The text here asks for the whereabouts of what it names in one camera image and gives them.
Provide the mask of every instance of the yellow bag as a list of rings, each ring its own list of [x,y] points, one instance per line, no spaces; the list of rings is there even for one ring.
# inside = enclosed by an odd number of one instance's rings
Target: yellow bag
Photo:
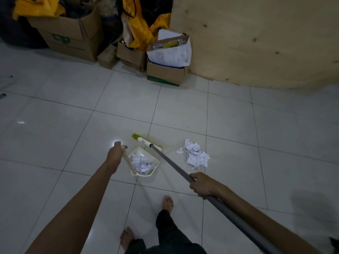
[[[15,0],[13,18],[19,16],[47,16],[58,17],[66,14],[65,8],[59,4],[59,0]]]
[[[160,28],[169,28],[170,13],[160,15],[149,28],[142,15],[139,0],[122,0],[122,4],[125,11],[121,15],[123,24],[122,36],[128,47],[145,51],[149,43],[158,38]]]

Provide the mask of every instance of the bare foot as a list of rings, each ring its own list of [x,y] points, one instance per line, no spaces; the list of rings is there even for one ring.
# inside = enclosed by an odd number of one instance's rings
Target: bare foot
[[[169,213],[172,213],[174,208],[173,200],[170,196],[165,196],[164,202],[162,203],[162,209],[166,209]]]
[[[124,251],[127,250],[129,243],[133,239],[134,239],[134,233],[129,227],[126,227],[126,229],[122,231],[121,236],[120,236],[120,245],[122,246]]]

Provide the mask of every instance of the gray broom handle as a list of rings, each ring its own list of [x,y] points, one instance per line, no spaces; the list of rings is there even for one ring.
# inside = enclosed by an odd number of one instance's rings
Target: gray broom handle
[[[165,161],[168,162],[180,175],[184,177],[189,183],[194,183],[195,180],[187,174],[181,167],[175,164],[170,158],[159,151],[153,144],[150,147],[155,150]],[[242,218],[231,211],[218,198],[212,195],[204,196],[210,203],[214,205],[221,213],[224,214],[240,231],[242,231],[256,246],[266,254],[282,254],[271,242],[257,232],[254,228],[248,225]]]

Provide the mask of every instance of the person's right arm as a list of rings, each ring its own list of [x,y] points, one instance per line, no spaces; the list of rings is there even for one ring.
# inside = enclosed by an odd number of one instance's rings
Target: person's right arm
[[[314,247],[281,224],[266,216],[259,209],[236,195],[222,183],[202,172],[190,174],[196,181],[189,187],[199,196],[214,195],[250,226],[275,245],[282,253],[319,254]]]

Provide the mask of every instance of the trouser leg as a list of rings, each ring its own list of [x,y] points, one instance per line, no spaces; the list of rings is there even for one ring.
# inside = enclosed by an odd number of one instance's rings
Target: trouser leg
[[[175,225],[167,210],[160,211],[156,226],[158,229],[159,244],[184,244],[192,243]]]
[[[143,239],[133,239],[129,243],[129,246],[127,250],[125,251],[125,254],[139,254],[146,250],[146,245],[144,243]]]

